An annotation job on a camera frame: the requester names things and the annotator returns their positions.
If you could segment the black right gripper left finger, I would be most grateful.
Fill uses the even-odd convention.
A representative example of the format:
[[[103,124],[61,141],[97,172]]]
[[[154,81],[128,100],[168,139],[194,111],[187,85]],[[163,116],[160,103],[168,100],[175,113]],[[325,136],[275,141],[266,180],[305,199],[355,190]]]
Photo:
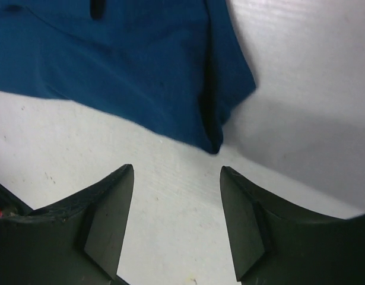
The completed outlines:
[[[123,284],[117,270],[133,188],[126,164],[26,216],[0,218],[0,284]]]

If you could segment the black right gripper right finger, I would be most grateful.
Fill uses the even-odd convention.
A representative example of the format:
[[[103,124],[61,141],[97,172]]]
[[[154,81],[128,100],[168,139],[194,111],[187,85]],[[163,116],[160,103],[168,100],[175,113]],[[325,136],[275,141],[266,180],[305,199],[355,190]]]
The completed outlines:
[[[224,166],[220,192],[242,284],[365,284],[365,214],[316,213]]]

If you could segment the blue t shirt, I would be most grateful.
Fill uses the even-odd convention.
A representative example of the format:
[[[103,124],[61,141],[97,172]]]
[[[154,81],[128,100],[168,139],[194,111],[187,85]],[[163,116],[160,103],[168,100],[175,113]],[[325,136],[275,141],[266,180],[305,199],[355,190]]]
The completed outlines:
[[[215,154],[255,88],[225,1],[0,1],[0,91],[72,100]]]

